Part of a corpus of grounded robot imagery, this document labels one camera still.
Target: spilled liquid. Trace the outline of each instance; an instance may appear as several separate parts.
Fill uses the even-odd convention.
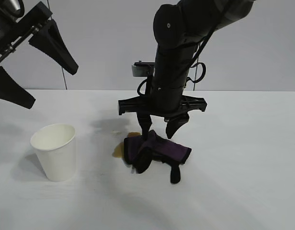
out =
[[[127,135],[128,138],[140,136],[141,133],[131,132]],[[121,142],[114,148],[113,157],[123,158],[124,157],[124,142]]]

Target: white table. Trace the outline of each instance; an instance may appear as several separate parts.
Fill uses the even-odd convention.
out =
[[[30,92],[32,110],[0,100],[0,230],[295,230],[295,92],[187,92],[208,107],[173,138],[193,149],[177,185],[165,164],[137,175],[112,157],[140,131],[117,111],[135,92]],[[77,130],[78,170],[62,183],[29,145],[52,123]],[[162,118],[152,128],[165,136]]]

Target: black cable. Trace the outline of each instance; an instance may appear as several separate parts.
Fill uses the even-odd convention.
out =
[[[139,96],[142,96],[142,97],[146,96],[145,94],[141,93],[140,90],[141,90],[141,87],[147,82],[147,80],[148,79],[144,79],[143,82],[141,82],[140,85],[138,86],[137,93]]]
[[[16,18],[21,18],[24,16],[25,14],[25,7],[24,7],[24,3],[23,3],[23,0],[18,0],[19,2],[19,5],[20,5],[20,12],[19,13],[15,13],[15,12],[12,12],[9,8],[5,7],[4,9],[13,17],[16,17]]]
[[[196,66],[196,68],[195,68],[195,77],[194,77],[194,80],[196,80],[196,76],[197,76],[197,66]]]
[[[198,51],[196,52],[196,54],[194,55],[194,57],[192,58],[191,62],[186,66],[185,69],[183,69],[181,71],[181,73],[179,75],[176,76],[176,78],[173,79],[173,81],[171,81],[171,83],[175,82],[182,74],[184,74],[188,69],[190,69],[190,67],[194,64],[194,62],[198,59],[198,57],[200,56],[201,52],[203,51],[203,49],[205,48],[205,46],[207,45],[209,39],[211,38],[211,36],[213,35],[213,33],[215,32],[216,28],[218,27],[218,25],[222,22],[222,19],[224,18],[225,14],[227,13],[227,11],[230,9],[231,5],[234,3],[234,1],[236,0],[230,0],[224,7],[223,11],[221,12],[220,16],[219,16],[219,20],[217,23],[215,23],[215,25],[210,29],[210,31],[208,32],[207,36],[204,38],[202,45],[200,46],[200,48],[198,49]]]
[[[187,82],[188,81],[191,81],[192,83],[196,84],[196,83],[199,83],[201,80],[204,79],[204,77],[206,75],[206,65],[203,62],[197,62],[193,66],[191,66],[191,68],[198,67],[199,65],[201,65],[202,68],[203,68],[203,72],[202,72],[200,78],[199,79],[196,79],[196,80],[192,80],[190,77],[187,77]]]

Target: gray wall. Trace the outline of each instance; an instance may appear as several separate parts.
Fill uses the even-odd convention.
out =
[[[27,9],[37,2],[24,0]],[[65,73],[68,88],[136,89],[142,79],[131,77],[131,64],[154,60],[155,12],[176,2],[49,0],[79,64],[77,75]],[[207,76],[197,90],[295,91],[295,0],[258,0],[247,18],[214,34],[200,60]],[[4,67],[26,88],[64,88],[60,66],[27,43]]]

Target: paper cup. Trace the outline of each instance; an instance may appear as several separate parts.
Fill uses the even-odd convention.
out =
[[[31,138],[31,145],[50,181],[61,182],[76,171],[75,128],[66,124],[46,126]]]

